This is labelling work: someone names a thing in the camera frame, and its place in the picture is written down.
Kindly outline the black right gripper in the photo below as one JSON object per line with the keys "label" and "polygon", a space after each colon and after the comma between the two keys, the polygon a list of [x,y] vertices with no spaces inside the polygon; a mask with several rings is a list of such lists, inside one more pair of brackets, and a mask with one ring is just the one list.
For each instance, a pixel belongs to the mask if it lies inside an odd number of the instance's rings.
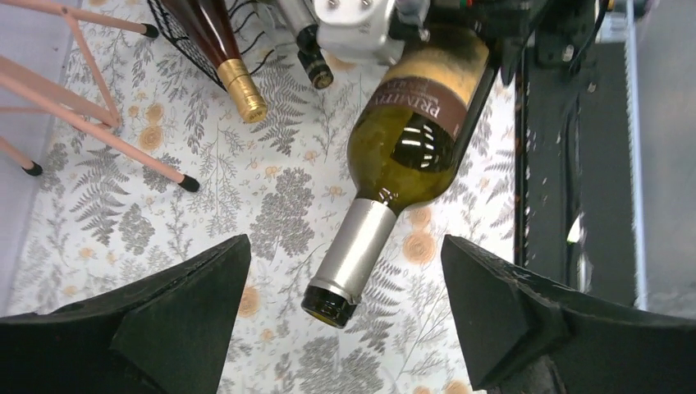
{"label": "black right gripper", "polygon": [[426,39],[407,39],[398,76],[443,85],[481,85],[500,73],[508,84],[532,33],[553,1],[430,1]]}

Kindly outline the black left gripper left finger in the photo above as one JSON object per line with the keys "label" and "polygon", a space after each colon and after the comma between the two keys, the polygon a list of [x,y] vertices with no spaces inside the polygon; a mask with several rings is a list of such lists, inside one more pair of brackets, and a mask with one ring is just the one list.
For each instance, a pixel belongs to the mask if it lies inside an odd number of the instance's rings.
{"label": "black left gripper left finger", "polygon": [[49,314],[2,318],[2,392],[216,392],[250,260],[238,235]]}

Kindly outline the dark wine bottle beside arm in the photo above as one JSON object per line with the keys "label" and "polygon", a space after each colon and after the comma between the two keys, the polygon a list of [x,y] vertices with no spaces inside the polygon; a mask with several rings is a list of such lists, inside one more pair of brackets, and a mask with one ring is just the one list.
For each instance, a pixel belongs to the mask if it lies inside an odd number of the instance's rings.
{"label": "dark wine bottle beside arm", "polygon": [[455,179],[481,107],[474,96],[495,78],[490,50],[473,31],[434,25],[430,33],[406,45],[350,133],[356,195],[301,303],[335,328],[352,317],[398,216]]}

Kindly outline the small dark wine bottle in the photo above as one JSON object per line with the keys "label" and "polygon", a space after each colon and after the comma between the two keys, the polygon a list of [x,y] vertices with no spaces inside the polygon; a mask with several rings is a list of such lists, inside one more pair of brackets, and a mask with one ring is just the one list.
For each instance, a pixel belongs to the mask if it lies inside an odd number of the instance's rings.
{"label": "small dark wine bottle", "polygon": [[326,89],[333,82],[333,73],[326,63],[317,40],[318,23],[306,1],[275,1],[286,29],[298,48],[297,57],[315,89]]}

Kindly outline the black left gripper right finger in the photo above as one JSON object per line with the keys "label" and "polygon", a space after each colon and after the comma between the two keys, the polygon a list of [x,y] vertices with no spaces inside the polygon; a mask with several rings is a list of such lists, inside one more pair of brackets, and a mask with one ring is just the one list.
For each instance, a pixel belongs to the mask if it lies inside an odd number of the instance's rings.
{"label": "black left gripper right finger", "polygon": [[473,389],[694,392],[693,320],[586,295],[458,236],[445,237],[441,259]]}

